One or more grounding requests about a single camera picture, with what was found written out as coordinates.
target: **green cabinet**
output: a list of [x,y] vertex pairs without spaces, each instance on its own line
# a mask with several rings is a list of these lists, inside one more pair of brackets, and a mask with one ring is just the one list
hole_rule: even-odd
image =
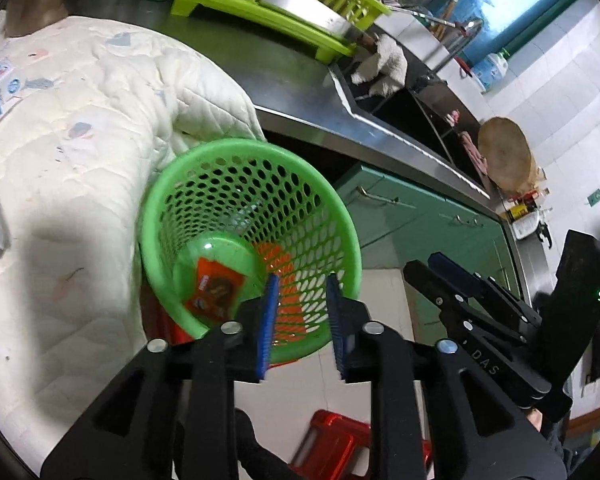
[[[363,268],[401,269],[410,260],[426,262],[431,253],[442,252],[469,272],[493,276],[520,296],[499,222],[364,166],[354,168],[336,188],[356,226]],[[431,344],[445,336],[435,305],[415,293],[410,309],[417,317],[419,341]]]

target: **orange packaging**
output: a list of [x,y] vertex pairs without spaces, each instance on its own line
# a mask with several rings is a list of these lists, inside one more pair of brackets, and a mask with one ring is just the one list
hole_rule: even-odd
[[198,259],[196,290],[185,305],[194,314],[202,314],[217,322],[232,318],[235,297],[244,283],[244,276],[216,261],[201,256]]

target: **black pants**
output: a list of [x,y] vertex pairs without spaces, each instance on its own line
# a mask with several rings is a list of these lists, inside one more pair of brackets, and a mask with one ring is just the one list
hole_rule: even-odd
[[[174,443],[174,463],[178,478],[182,478],[184,428],[178,423]],[[235,410],[235,447],[240,464],[251,480],[304,480],[286,462],[263,448],[256,440],[249,415]]]

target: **white plastic container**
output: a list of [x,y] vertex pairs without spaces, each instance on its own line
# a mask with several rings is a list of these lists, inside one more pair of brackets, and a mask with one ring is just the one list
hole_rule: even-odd
[[509,64],[502,54],[489,54],[480,63],[476,64],[471,72],[474,79],[484,88],[482,90],[484,94],[491,89],[494,83],[505,76],[508,69]]

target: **person's leg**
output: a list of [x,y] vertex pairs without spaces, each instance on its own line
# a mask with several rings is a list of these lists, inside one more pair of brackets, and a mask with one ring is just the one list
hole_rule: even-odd
[[235,442],[238,460],[252,480],[303,480],[286,462],[258,443],[249,415],[238,409]]

